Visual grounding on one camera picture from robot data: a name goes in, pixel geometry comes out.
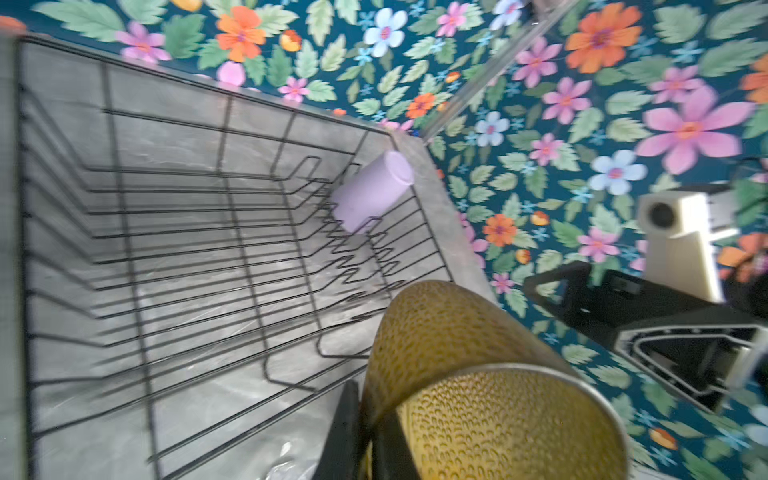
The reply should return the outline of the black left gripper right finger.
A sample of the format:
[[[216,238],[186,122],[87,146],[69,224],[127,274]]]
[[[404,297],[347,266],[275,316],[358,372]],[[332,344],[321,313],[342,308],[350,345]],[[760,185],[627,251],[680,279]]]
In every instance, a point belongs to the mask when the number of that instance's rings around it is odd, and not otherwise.
[[[371,478],[420,480],[397,413],[384,415],[373,429]]]

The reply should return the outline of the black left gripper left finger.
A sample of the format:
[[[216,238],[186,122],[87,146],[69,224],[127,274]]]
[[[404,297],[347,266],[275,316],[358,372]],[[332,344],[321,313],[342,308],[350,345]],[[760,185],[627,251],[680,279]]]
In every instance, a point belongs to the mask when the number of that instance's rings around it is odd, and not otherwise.
[[[359,385],[347,381],[342,389],[313,480],[353,480],[359,474],[361,446]]]

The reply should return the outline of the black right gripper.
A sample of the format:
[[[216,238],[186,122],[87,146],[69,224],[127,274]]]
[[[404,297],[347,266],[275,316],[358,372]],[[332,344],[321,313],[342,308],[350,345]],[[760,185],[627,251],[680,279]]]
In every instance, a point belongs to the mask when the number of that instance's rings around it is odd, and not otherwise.
[[[523,292],[566,326],[710,413],[767,372],[767,323],[653,282],[575,261],[524,280]]]

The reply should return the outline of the amber textured glass cup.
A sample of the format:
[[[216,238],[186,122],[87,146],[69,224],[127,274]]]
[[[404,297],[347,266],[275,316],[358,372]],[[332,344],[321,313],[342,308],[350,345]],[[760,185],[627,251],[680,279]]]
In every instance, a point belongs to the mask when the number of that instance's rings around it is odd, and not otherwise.
[[[611,404],[484,297],[441,280],[400,291],[376,332],[362,435],[395,420],[423,479],[626,479]]]

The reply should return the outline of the lilac plastic cup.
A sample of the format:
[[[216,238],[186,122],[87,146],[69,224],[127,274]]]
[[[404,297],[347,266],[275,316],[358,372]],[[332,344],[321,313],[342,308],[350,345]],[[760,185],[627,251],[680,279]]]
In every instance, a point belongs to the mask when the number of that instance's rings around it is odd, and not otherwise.
[[[406,157],[398,151],[385,151],[331,194],[333,217],[350,234],[367,232],[414,181]]]

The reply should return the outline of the aluminium frame post right rear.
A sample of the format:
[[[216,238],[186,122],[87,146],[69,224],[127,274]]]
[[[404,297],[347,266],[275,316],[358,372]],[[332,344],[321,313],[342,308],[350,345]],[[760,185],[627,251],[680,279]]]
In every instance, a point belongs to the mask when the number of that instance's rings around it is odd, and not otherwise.
[[[556,26],[575,8],[578,1],[530,1],[530,4],[532,14],[529,14],[529,19],[523,23],[523,26],[458,89],[449,99],[446,109],[420,130],[420,138],[424,143],[429,143],[446,129],[448,124],[467,109],[471,101],[484,88],[516,63],[516,56],[520,52],[529,49],[539,37],[544,36],[553,26]]]

